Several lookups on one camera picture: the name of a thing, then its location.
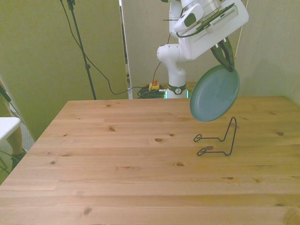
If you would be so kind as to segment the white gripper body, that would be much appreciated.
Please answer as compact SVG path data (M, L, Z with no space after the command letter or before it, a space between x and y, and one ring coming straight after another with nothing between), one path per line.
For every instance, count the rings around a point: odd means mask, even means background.
M182 0L181 5L178 38L188 60L202 55L249 19L241 0Z

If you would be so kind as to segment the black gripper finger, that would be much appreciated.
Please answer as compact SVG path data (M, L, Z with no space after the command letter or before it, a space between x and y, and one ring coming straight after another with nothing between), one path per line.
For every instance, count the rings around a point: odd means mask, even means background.
M232 71L233 68L229 62L229 60L224 56L223 49L221 45L213 46L211 47L211 51L214 55L214 57L217 59L217 61L227 70Z
M234 65L234 55L233 55L233 49L232 45L230 43L230 40L228 37L224 38L221 42L221 53L223 56L222 59L222 65L228 70L229 72L232 72L235 65Z

